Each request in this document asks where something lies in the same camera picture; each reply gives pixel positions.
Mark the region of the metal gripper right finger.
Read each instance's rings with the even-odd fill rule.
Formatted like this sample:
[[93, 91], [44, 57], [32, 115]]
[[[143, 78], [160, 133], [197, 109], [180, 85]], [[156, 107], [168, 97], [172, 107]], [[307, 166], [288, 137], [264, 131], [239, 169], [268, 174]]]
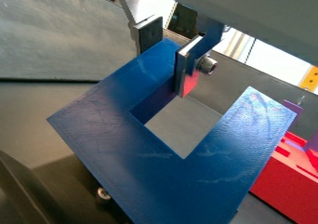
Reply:
[[208, 51], [220, 41], [223, 24], [199, 15], [196, 30], [199, 33], [175, 52], [173, 88], [179, 97], [184, 97], [193, 89], [199, 73], [211, 74], [216, 67]]

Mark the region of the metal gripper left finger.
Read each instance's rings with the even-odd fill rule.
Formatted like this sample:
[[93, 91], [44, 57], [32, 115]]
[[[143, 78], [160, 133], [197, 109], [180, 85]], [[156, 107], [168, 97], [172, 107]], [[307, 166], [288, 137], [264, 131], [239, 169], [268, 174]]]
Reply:
[[163, 39], [163, 17], [155, 13], [151, 0], [119, 0], [128, 18], [136, 54], [141, 54]]

